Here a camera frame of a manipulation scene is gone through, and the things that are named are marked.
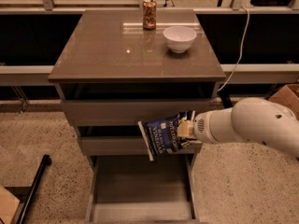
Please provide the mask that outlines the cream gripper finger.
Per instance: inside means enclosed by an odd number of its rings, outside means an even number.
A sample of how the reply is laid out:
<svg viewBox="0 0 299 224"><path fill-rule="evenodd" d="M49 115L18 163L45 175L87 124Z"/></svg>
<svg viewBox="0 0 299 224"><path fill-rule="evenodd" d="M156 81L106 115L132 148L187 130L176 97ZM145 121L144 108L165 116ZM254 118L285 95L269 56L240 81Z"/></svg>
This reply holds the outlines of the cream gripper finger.
<svg viewBox="0 0 299 224"><path fill-rule="evenodd" d="M190 120L182 121L178 126L178 137L194 139L194 125Z"/></svg>

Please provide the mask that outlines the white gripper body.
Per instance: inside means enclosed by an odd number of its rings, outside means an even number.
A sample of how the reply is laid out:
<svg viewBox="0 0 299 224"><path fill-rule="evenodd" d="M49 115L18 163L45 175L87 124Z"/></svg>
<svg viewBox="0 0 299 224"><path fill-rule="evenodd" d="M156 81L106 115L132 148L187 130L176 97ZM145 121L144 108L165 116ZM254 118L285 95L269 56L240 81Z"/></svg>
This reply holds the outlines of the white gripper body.
<svg viewBox="0 0 299 224"><path fill-rule="evenodd" d="M211 117L212 112L208 111L198 114L194 119L194 135L202 143L215 144L217 142L210 128Z"/></svg>

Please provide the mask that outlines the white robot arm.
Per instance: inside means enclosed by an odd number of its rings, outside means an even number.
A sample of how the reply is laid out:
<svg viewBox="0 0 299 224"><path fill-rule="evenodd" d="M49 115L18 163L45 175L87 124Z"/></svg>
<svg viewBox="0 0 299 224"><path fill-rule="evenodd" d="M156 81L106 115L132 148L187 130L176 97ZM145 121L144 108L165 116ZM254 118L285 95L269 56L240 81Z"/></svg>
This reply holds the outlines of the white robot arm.
<svg viewBox="0 0 299 224"><path fill-rule="evenodd" d="M192 143L255 142L299 158L299 121L286 106L245 98L231 108L182 119L178 137Z"/></svg>

